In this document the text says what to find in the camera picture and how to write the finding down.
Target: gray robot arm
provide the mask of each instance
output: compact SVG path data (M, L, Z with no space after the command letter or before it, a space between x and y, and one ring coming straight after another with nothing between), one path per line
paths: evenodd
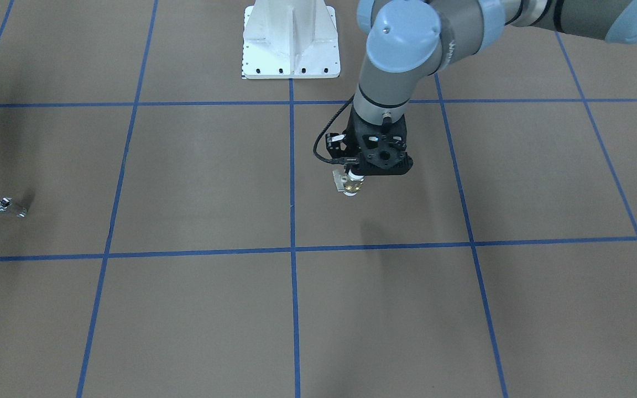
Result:
M637 0L361 0L357 22L368 37L351 117L326 136L346 194L364 176L412 167L404 113L420 79L495 43L506 25L637 43Z

